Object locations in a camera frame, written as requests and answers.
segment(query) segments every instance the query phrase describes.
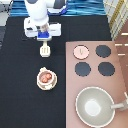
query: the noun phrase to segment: white bowl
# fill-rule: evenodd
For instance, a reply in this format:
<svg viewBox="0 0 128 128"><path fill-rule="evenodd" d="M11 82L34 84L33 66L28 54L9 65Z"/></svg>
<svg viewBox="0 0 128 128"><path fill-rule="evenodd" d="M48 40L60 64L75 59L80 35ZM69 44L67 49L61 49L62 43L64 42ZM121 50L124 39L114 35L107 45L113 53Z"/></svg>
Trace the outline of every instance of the white bowl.
<svg viewBox="0 0 128 128"><path fill-rule="evenodd" d="M76 98L76 112L79 118L91 127L105 127L114 118L112 97L99 87L87 87Z"/></svg>

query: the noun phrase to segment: pink mat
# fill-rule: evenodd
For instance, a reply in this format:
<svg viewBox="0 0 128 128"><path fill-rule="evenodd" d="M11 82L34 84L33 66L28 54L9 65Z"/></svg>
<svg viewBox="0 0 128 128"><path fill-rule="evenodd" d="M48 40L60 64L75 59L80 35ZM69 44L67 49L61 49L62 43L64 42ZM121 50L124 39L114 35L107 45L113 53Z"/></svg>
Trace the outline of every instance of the pink mat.
<svg viewBox="0 0 128 128"><path fill-rule="evenodd" d="M86 59L79 60L74 54L74 48L84 45L89 50ZM106 58L99 57L95 50L98 45L107 45L111 49L111 55ZM75 73L75 65L79 62L87 62L91 67L88 76L81 77ZM110 62L115 67L112 76L103 76L98 71L101 62ZM66 43L66 128L90 128L78 117L75 110L75 100L78 93L89 86L97 86L106 90L115 103L125 99L126 91L115 42L112 41L80 41ZM105 128L128 128L128 110L120 112L116 110L113 121Z"/></svg>

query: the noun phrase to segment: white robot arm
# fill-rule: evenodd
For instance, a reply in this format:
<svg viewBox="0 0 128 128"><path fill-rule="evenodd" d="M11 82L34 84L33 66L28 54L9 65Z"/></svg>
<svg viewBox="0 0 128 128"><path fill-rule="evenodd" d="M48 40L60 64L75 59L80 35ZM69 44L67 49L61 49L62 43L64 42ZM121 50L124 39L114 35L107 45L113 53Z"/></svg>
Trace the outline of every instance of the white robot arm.
<svg viewBox="0 0 128 128"><path fill-rule="evenodd" d="M61 35L61 24L49 25L49 13L61 13L66 9L66 0L24 0L30 17L24 20L24 30L27 37L50 40L52 36Z"/></svg>

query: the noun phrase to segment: black circle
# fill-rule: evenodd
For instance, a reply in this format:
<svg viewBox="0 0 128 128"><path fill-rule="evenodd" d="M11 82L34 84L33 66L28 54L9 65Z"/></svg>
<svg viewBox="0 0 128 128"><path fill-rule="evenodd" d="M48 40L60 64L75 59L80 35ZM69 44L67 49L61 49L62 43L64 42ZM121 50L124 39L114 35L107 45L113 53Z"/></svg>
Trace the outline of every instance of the black circle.
<svg viewBox="0 0 128 128"><path fill-rule="evenodd" d="M103 76L112 76L115 72L114 66L109 62L100 63L98 70Z"/></svg>
<svg viewBox="0 0 128 128"><path fill-rule="evenodd" d="M111 49L106 45L99 45L96 48L96 54L100 57L108 57L111 54Z"/></svg>
<svg viewBox="0 0 128 128"><path fill-rule="evenodd" d="M79 62L75 65L75 72L79 76L87 76L89 75L91 68L86 62Z"/></svg>

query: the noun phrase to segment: black table surface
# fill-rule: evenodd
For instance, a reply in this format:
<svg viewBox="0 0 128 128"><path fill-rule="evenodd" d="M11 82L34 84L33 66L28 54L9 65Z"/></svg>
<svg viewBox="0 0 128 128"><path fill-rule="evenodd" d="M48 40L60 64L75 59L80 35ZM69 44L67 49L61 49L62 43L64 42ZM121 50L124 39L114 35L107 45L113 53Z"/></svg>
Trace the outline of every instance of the black table surface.
<svg viewBox="0 0 128 128"><path fill-rule="evenodd" d="M24 18L8 19L0 51L0 128L66 128L65 43L111 41L107 16L51 16L62 24L62 35L48 43L49 58L40 56L41 42L21 40ZM58 77L51 91L36 83L44 66Z"/></svg>

